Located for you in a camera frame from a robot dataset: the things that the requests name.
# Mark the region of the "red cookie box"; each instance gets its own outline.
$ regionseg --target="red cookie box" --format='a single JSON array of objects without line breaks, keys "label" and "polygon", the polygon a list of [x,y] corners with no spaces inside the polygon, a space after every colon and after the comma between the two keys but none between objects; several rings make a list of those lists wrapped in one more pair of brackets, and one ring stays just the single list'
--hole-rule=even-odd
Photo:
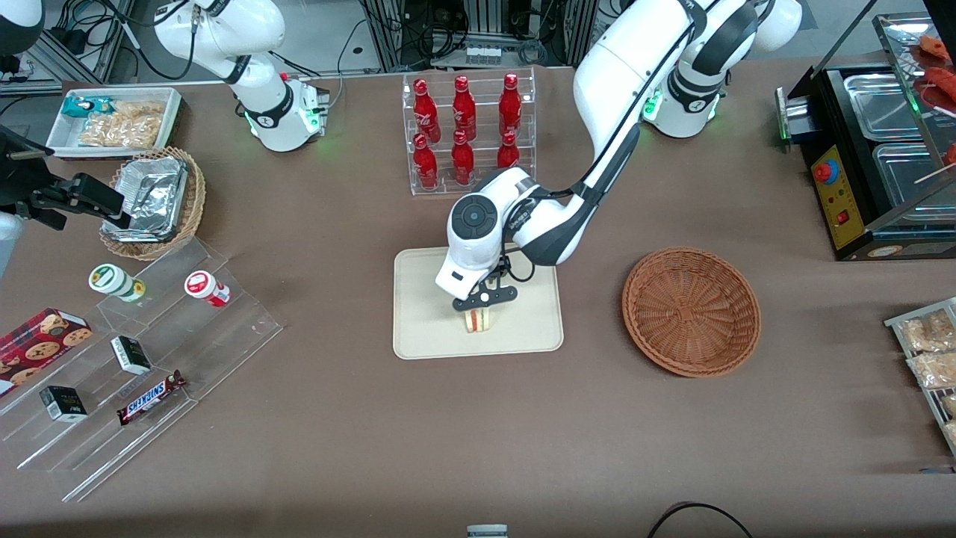
[{"label": "red cookie box", "polygon": [[0,337],[0,397],[92,334],[86,320],[47,308]]}]

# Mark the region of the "table surface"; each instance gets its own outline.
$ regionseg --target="table surface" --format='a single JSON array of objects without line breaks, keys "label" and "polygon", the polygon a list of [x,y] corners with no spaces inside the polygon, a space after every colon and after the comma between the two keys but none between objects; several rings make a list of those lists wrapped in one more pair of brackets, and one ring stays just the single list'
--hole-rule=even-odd
[{"label": "table surface", "polygon": [[[643,536],[688,500],[756,536],[946,534],[956,476],[916,474],[951,460],[881,321],[954,295],[953,263],[833,261],[799,152],[773,141],[773,90],[808,65],[742,62],[701,135],[644,130],[558,267],[558,351],[408,362],[391,348],[393,259],[445,245],[453,200],[408,191],[402,77],[348,79],[328,135],[289,154],[250,136],[226,86],[180,86],[177,144],[208,182],[199,236],[287,329],[81,503],[4,456],[4,536]],[[536,75],[540,179],[563,188],[591,145],[573,71]],[[51,166],[109,178],[116,163]],[[97,225],[28,227],[0,331],[92,308],[98,263],[142,268]],[[661,370],[621,321],[630,268],[678,245],[728,260],[760,301],[757,350],[725,377]],[[659,536],[739,535],[673,519]]]}]

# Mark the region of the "brown wicker basket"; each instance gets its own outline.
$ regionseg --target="brown wicker basket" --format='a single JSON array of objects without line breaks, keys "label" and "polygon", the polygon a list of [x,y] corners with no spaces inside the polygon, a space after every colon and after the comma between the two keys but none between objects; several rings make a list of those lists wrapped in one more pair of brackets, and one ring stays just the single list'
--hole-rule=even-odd
[{"label": "brown wicker basket", "polygon": [[760,338],[760,307],[747,280],[696,249],[664,249],[638,262],[624,283],[621,307],[641,351],[688,377],[734,370]]},{"label": "brown wicker basket", "polygon": [[[196,166],[196,161],[188,153],[176,147],[164,147],[163,149],[149,151],[143,155],[137,155],[133,159],[159,159],[162,157],[176,157],[189,165],[189,176],[186,179],[183,208],[180,212],[179,223],[177,223],[176,235],[165,243],[120,243],[108,239],[100,232],[99,239],[113,254],[125,258],[135,258],[140,261],[152,261],[196,234],[199,221],[203,218],[203,204],[206,203],[206,179],[203,177],[203,171]],[[113,174],[110,187],[115,187],[119,179],[120,171],[117,170]]]}]

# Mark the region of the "red bottle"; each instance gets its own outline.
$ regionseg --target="red bottle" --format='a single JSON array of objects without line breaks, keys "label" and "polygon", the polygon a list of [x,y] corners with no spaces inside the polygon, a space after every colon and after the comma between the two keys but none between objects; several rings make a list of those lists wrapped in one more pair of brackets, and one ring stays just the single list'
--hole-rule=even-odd
[{"label": "red bottle", "polygon": [[418,78],[412,88],[415,89],[415,123],[432,144],[438,144],[442,140],[442,129],[438,126],[438,107],[428,95],[428,84]]},{"label": "red bottle", "polygon": [[508,130],[501,137],[501,147],[498,148],[498,167],[511,168],[518,164],[521,157],[518,148],[514,145],[514,131]]},{"label": "red bottle", "polygon": [[475,170],[475,154],[468,145],[465,131],[455,131],[455,147],[451,149],[451,162],[455,165],[455,181],[459,185],[471,184],[471,173]]},{"label": "red bottle", "polygon": [[518,76],[514,73],[505,75],[505,91],[501,93],[498,102],[498,130],[501,136],[509,130],[515,133],[521,128],[521,94],[518,93]]},{"label": "red bottle", "polygon": [[423,133],[415,133],[412,143],[415,144],[415,152],[412,154],[415,173],[422,182],[422,188],[431,191],[438,187],[438,163],[435,161],[435,154],[428,148],[428,139]]},{"label": "red bottle", "polygon": [[465,131],[469,140],[478,136],[478,120],[475,114],[475,98],[468,91],[468,77],[455,77],[455,101],[451,104],[455,113],[455,129]]}]

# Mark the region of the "yellow control panel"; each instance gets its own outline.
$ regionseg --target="yellow control panel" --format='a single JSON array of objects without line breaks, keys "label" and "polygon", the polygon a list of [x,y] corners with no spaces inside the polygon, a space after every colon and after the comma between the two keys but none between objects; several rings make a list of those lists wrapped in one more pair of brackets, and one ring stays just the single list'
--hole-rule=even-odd
[{"label": "yellow control panel", "polygon": [[830,237],[834,246],[841,249],[863,235],[865,228],[837,147],[828,149],[810,168],[810,173],[814,176],[816,195],[820,197]]}]

